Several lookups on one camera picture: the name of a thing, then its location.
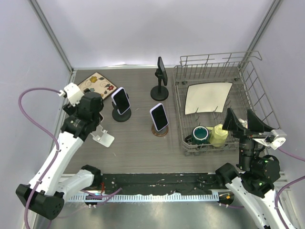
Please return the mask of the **white folding phone stand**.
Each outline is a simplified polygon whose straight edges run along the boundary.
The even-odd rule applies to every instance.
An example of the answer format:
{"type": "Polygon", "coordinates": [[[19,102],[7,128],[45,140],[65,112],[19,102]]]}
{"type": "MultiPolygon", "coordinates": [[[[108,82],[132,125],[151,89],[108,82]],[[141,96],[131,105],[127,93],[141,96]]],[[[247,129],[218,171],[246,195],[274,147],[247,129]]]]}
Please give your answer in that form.
{"type": "Polygon", "coordinates": [[[101,125],[97,126],[96,130],[91,133],[93,140],[104,147],[110,147],[115,140],[115,137],[110,135],[101,125]]]}

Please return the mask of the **wooden-base grey phone stand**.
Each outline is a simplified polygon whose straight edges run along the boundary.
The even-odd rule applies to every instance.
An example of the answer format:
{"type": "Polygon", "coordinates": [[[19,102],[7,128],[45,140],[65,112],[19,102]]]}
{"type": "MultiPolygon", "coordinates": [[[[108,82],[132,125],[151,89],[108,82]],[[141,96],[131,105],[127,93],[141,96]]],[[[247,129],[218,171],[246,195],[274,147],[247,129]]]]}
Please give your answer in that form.
{"type": "Polygon", "coordinates": [[[157,130],[155,129],[155,126],[152,125],[151,131],[152,131],[152,134],[153,134],[154,136],[157,136],[157,137],[164,137],[164,136],[166,136],[166,135],[168,134],[169,127],[166,126],[166,127],[165,127],[164,129],[162,129],[161,131],[157,131],[157,130]]]}

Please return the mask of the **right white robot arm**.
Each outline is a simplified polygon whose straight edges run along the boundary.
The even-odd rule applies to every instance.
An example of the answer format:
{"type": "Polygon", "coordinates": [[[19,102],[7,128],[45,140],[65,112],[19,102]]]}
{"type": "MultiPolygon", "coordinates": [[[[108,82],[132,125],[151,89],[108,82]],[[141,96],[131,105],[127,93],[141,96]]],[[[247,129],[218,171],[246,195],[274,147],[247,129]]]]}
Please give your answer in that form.
{"type": "Polygon", "coordinates": [[[285,132],[265,124],[251,109],[247,110],[247,120],[239,119],[232,108],[227,109],[223,130],[239,139],[239,161],[236,166],[226,163],[216,170],[216,185],[239,199],[257,228],[293,229],[279,197],[304,177],[276,191],[274,183],[281,177],[279,160],[273,155],[260,156],[265,148],[279,149],[286,142],[285,132]]]}

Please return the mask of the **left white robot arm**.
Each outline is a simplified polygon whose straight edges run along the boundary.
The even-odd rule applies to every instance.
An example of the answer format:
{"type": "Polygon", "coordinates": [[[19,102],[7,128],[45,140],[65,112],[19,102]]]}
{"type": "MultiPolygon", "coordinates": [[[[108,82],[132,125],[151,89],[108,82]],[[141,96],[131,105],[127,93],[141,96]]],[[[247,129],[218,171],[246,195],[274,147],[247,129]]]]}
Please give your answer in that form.
{"type": "Polygon", "coordinates": [[[101,95],[86,91],[79,104],[75,107],[65,105],[63,109],[69,116],[64,120],[55,147],[35,177],[16,189],[16,195],[26,209],[49,220],[59,215],[71,196],[85,188],[97,190],[102,183],[101,171],[90,165],[84,165],[77,174],[59,183],[73,155],[102,120],[101,95]]]}

